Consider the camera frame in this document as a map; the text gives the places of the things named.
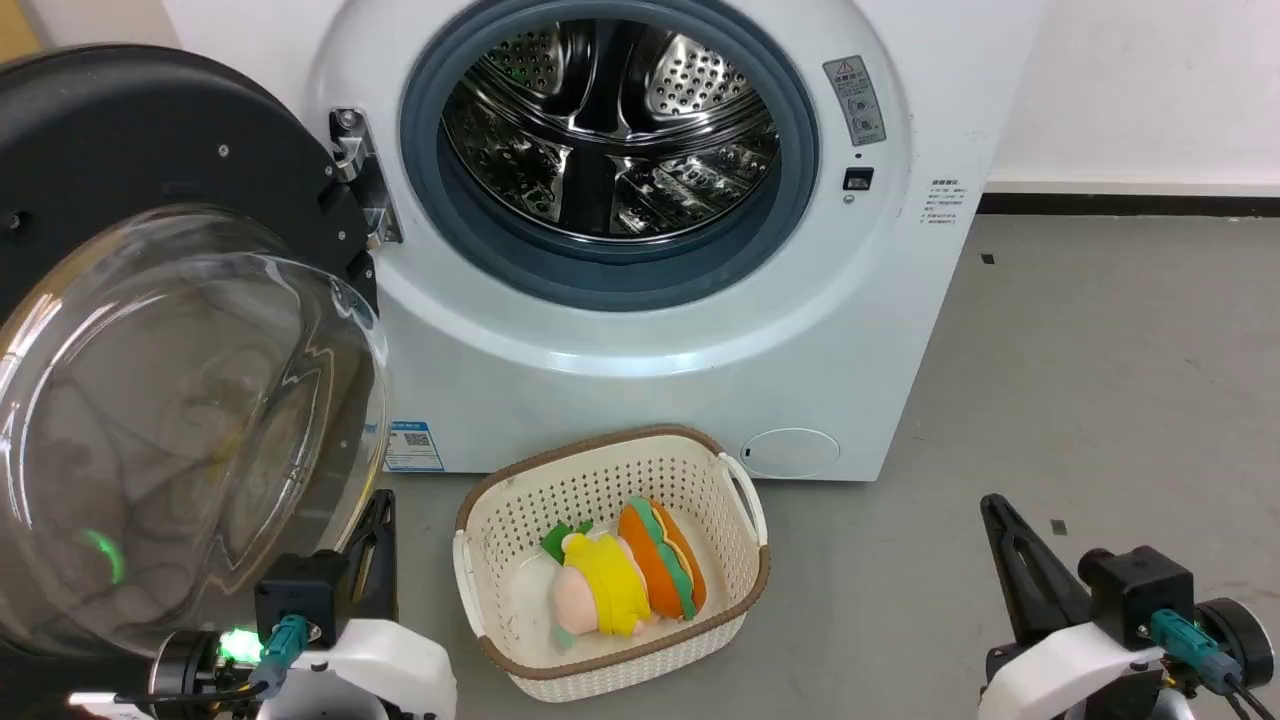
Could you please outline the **round white filter cover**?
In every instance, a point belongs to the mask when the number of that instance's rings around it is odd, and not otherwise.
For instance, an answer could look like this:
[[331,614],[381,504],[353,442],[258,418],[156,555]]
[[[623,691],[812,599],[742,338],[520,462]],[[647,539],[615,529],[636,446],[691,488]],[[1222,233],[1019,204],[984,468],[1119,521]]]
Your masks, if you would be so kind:
[[815,479],[838,460],[838,442],[824,432],[787,427],[762,432],[740,448],[739,461],[753,477]]

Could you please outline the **cream perforated laundry basket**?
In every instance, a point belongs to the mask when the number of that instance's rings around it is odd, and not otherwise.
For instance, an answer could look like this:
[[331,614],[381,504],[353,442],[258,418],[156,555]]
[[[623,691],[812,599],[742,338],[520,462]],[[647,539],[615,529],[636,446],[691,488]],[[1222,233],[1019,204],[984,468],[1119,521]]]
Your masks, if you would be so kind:
[[[570,639],[556,625],[553,538],[617,528],[634,497],[660,505],[699,564],[705,602],[652,616],[636,637]],[[708,434],[643,427],[585,439],[490,474],[465,500],[454,574],[484,653],[526,694],[563,703],[622,691],[726,647],[771,574],[765,514],[745,468]]]

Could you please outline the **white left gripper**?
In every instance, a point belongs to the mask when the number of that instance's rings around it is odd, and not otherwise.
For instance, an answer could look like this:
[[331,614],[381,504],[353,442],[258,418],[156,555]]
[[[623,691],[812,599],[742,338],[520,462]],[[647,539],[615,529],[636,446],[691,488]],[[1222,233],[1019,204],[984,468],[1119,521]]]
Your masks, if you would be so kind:
[[456,720],[458,688],[449,655],[394,623],[398,557],[390,489],[378,489],[365,503],[344,557],[351,612],[371,607],[381,619],[352,619],[333,647],[302,652],[279,693],[260,706],[259,720]]

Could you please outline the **blue and white QR label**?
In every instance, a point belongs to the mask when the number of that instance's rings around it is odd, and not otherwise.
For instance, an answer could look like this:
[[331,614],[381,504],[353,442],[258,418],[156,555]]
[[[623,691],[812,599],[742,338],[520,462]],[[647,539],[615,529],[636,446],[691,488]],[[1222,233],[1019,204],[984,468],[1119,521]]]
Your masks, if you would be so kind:
[[425,421],[392,421],[384,469],[390,473],[443,473],[445,465]]

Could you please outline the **stainless steel washer drum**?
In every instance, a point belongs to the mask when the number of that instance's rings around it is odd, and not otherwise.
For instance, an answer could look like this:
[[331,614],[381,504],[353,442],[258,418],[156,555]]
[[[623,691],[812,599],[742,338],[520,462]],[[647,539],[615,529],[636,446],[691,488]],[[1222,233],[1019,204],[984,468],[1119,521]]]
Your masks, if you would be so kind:
[[724,219],[780,135],[718,50],[634,20],[525,27],[454,86],[442,129],[476,186],[584,243],[664,243]]

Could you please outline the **chrome door hinge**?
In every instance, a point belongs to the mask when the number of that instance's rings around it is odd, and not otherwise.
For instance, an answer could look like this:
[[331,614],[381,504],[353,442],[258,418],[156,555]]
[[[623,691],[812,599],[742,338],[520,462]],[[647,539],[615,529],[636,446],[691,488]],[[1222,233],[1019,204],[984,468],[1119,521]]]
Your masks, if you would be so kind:
[[365,113],[355,108],[333,109],[329,127],[335,173],[362,209],[367,247],[403,243],[398,213]]

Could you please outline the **yellow and pink plush doll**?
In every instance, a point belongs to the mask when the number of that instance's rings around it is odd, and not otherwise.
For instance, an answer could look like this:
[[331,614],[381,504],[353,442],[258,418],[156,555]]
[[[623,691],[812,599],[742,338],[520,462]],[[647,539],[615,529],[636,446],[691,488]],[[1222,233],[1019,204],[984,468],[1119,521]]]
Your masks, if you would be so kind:
[[593,525],[561,523],[541,548],[559,564],[552,582],[553,637],[571,648],[581,635],[635,637],[653,620],[646,579],[626,542],[611,533],[589,536]]

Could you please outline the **black wall baseboard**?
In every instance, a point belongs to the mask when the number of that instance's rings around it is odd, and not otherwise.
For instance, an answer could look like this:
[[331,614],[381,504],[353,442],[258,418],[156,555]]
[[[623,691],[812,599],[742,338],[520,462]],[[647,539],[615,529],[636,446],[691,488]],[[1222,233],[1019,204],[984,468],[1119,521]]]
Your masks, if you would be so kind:
[[1280,219],[1280,197],[1125,193],[984,193],[977,213],[1002,217],[1216,217]]

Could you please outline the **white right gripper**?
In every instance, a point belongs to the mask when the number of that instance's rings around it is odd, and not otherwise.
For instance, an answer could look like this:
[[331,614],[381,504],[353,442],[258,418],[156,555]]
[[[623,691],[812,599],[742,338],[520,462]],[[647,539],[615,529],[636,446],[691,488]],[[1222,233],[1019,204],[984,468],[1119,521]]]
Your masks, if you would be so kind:
[[1135,664],[1157,664],[1164,657],[1158,646],[1129,650],[1088,623],[1088,592],[1005,496],[984,496],[980,516],[1014,639],[1041,642],[995,674],[978,703],[977,720],[1051,720],[1125,676]]

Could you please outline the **orange hot dog plush toy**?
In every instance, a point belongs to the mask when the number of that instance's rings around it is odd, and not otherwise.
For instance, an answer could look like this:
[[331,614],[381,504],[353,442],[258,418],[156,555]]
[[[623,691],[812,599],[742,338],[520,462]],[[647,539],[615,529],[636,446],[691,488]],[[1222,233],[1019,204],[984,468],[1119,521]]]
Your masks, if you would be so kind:
[[634,496],[623,505],[616,536],[631,551],[653,612],[691,621],[707,602],[707,580],[687,537],[657,501]]

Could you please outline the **black round glass washer door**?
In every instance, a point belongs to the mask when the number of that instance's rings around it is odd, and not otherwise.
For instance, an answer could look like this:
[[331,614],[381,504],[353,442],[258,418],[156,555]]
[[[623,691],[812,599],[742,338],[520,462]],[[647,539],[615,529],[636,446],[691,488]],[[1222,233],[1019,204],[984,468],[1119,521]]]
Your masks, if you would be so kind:
[[343,550],[389,436],[362,199],[192,53],[0,65],[0,648],[155,655]]

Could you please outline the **white front-load washing machine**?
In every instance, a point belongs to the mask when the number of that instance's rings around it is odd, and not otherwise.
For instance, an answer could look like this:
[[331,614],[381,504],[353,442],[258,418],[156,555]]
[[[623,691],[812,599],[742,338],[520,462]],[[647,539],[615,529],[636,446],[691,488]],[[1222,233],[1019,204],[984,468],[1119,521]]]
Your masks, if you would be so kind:
[[[739,461],[771,429],[833,437],[817,479],[872,482],[910,395],[1050,0],[727,0],[792,59],[819,123],[815,187],[780,251],[676,307],[564,307],[454,251],[410,187],[407,76],[474,0],[163,0],[180,46],[243,72],[330,143],[365,113],[403,232],[372,250],[388,416],[443,473],[488,474],[614,430],[704,430]],[[855,147],[826,61],[860,55],[887,140]]]

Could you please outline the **grey warning sticker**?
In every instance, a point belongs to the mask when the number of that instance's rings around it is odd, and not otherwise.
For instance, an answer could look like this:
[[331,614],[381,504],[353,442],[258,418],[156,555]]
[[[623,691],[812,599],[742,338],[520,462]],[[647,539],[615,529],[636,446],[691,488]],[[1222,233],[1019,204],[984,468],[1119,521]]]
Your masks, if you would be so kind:
[[860,147],[887,140],[876,87],[863,56],[845,56],[823,64],[838,100],[851,143]]

